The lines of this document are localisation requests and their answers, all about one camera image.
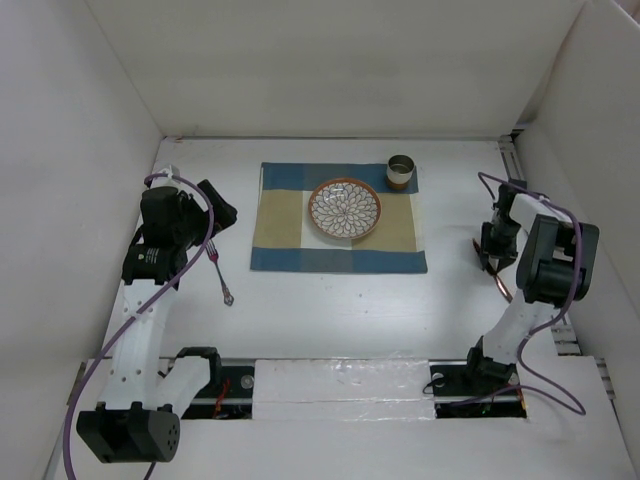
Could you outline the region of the blue beige white cloth napkin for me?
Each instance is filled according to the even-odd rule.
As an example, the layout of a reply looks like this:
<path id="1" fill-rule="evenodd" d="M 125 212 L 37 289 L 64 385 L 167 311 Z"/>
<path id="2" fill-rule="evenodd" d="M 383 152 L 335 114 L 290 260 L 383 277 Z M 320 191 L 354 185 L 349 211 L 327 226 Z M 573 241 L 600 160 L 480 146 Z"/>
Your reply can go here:
<path id="1" fill-rule="evenodd" d="M 250 268 L 335 274 L 425 274 L 427 261 L 413 174 L 404 190 L 386 183 L 384 163 L 267 163 L 261 165 Z M 321 232 L 309 212 L 313 192 L 342 178 L 372 187 L 381 205 L 373 231 L 354 239 Z"/>

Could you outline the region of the metal cup with brown base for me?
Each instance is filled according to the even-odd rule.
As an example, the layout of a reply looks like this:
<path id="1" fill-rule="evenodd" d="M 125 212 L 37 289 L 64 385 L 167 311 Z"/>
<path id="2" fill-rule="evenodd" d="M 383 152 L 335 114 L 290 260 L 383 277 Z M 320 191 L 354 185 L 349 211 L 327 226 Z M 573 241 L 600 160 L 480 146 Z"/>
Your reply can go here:
<path id="1" fill-rule="evenodd" d="M 415 171 L 414 160 L 402 154 L 393 155 L 387 162 L 386 183 L 393 190 L 405 190 Z"/>

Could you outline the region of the orange floral patterned plate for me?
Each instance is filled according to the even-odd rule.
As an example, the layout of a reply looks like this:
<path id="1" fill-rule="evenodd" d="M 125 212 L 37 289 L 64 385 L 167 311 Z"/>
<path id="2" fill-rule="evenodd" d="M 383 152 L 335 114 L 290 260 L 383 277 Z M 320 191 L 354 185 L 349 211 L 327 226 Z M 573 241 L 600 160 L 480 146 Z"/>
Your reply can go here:
<path id="1" fill-rule="evenodd" d="M 381 202 L 368 184 L 338 178 L 318 186 L 310 195 L 308 213 L 312 223 L 335 239 L 358 239 L 368 235 L 381 216 Z"/>

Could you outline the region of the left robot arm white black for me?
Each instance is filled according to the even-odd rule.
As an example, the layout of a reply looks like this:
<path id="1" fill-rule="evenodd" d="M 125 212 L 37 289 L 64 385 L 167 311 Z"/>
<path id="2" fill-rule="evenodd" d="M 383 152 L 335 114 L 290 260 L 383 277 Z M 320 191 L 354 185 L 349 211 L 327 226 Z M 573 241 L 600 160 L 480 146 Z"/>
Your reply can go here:
<path id="1" fill-rule="evenodd" d="M 94 409 L 69 411 L 75 431 L 102 463 L 166 463 L 178 450 L 180 420 L 197 394 L 223 384 L 221 358 L 211 346 L 179 351 L 165 375 L 160 350 L 180 281 L 231 227 L 237 211 L 212 186 L 153 174 L 140 201 L 141 225 L 122 266 L 122 324 L 103 347 L 109 378 Z"/>

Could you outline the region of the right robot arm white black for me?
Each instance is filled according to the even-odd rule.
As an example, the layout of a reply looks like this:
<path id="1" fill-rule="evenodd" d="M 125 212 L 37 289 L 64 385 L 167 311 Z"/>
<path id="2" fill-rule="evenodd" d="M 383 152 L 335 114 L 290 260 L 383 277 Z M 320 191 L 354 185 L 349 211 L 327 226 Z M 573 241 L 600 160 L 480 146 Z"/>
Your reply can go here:
<path id="1" fill-rule="evenodd" d="M 522 344 L 560 320 L 591 284 L 600 229 L 526 189 L 502 181 L 493 217 L 482 224 L 478 257 L 485 271 L 515 264 L 517 291 L 498 323 L 477 344 L 462 369 L 462 381 L 483 394 L 507 383 Z"/>

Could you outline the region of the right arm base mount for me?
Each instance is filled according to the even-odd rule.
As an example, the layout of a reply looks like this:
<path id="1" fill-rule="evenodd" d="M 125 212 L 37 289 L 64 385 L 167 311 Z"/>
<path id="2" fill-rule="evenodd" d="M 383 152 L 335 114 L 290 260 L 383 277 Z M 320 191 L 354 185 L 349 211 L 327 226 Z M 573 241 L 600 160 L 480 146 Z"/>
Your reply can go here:
<path id="1" fill-rule="evenodd" d="M 460 362 L 430 363 L 429 371 L 423 393 L 432 395 L 438 420 L 527 417 L 521 392 L 509 381 L 468 377 Z"/>

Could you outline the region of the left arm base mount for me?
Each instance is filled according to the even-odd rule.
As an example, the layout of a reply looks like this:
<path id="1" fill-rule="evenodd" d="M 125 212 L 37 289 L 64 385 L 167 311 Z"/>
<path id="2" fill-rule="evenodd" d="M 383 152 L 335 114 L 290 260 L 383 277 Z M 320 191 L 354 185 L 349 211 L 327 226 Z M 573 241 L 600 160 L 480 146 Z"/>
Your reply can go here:
<path id="1" fill-rule="evenodd" d="M 252 418 L 255 364 L 229 361 L 222 365 L 222 381 L 198 392 L 183 420 L 250 420 Z"/>

